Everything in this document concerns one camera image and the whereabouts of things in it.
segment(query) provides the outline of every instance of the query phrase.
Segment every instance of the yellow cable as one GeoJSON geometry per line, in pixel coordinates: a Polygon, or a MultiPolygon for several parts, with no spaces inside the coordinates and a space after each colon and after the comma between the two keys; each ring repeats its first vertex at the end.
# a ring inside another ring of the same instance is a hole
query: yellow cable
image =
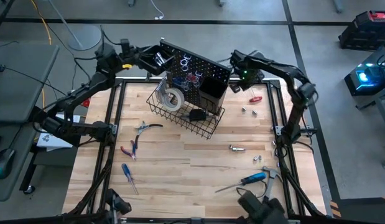
{"type": "MultiPolygon", "coordinates": [[[[43,24],[44,24],[44,27],[45,27],[45,30],[47,32],[47,36],[49,37],[49,44],[51,45],[51,35],[50,35],[50,31],[49,31],[49,27],[47,26],[47,24],[45,23],[45,20],[43,18],[43,16],[41,15],[39,9],[37,8],[37,5],[35,3],[34,0],[30,0],[31,3],[33,4],[33,6],[35,7],[38,15],[40,16],[40,19],[42,20],[43,24]]],[[[42,100],[43,100],[43,108],[45,108],[45,95],[44,95],[44,87],[42,88],[42,100]]]]}

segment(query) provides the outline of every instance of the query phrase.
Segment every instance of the tape roll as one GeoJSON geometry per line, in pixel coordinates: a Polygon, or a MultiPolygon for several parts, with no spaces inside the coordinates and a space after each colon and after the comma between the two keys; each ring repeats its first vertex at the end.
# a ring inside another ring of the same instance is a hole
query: tape roll
{"type": "Polygon", "coordinates": [[[184,95],[182,94],[181,90],[177,88],[168,88],[166,89],[166,95],[162,95],[162,101],[164,107],[169,111],[177,111],[181,108],[181,106],[184,104],[184,95]],[[167,96],[167,94],[173,94],[177,99],[177,104],[174,105],[170,102],[170,98],[167,96]]]}

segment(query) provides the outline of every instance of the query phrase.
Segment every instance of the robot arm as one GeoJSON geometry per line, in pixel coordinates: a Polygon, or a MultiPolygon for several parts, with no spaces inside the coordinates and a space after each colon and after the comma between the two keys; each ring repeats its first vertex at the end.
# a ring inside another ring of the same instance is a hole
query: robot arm
{"type": "Polygon", "coordinates": [[[298,68],[269,60],[262,54],[250,56],[235,50],[231,56],[230,64],[233,66],[235,74],[239,75],[241,79],[237,85],[242,90],[254,85],[258,70],[269,72],[285,80],[293,108],[286,126],[282,128],[281,140],[283,144],[296,142],[301,136],[299,122],[308,101],[316,93],[315,85],[298,68]],[[301,85],[297,88],[294,82],[295,79],[301,82],[301,85]]]}
{"type": "Polygon", "coordinates": [[[74,123],[73,111],[83,101],[95,93],[116,86],[116,74],[137,65],[153,75],[160,75],[172,63],[173,56],[159,45],[150,47],[131,46],[127,39],[121,40],[122,53],[117,54],[112,45],[103,44],[95,52],[97,59],[96,73],[91,82],[67,96],[58,99],[46,113],[42,110],[32,114],[32,121],[38,122],[48,133],[72,143],[74,135],[90,135],[98,142],[112,144],[117,127],[96,121],[93,124],[74,123]],[[56,117],[58,112],[64,112],[64,119],[56,117]]]}

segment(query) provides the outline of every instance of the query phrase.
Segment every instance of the blue light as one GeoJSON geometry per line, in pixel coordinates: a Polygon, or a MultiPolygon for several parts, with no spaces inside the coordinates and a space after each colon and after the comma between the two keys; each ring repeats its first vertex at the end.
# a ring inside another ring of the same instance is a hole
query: blue light
{"type": "Polygon", "coordinates": [[[374,86],[374,84],[361,84],[356,90],[359,90],[361,87],[374,86]]]}
{"type": "Polygon", "coordinates": [[[367,82],[368,81],[368,78],[366,78],[366,74],[361,72],[359,75],[359,80],[361,80],[362,82],[367,82]]]}

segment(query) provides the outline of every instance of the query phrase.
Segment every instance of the white paper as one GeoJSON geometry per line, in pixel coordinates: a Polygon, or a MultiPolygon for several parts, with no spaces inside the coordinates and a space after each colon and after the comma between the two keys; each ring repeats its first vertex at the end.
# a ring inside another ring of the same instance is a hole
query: white paper
{"type": "MultiPolygon", "coordinates": [[[[63,119],[63,114],[57,114],[56,117],[63,119]]],[[[80,122],[79,115],[73,115],[73,122],[80,122]]],[[[39,140],[37,141],[37,146],[47,148],[47,152],[60,149],[60,148],[70,148],[71,144],[67,143],[64,140],[61,140],[55,137],[52,134],[42,133],[39,136],[39,140]]]]}

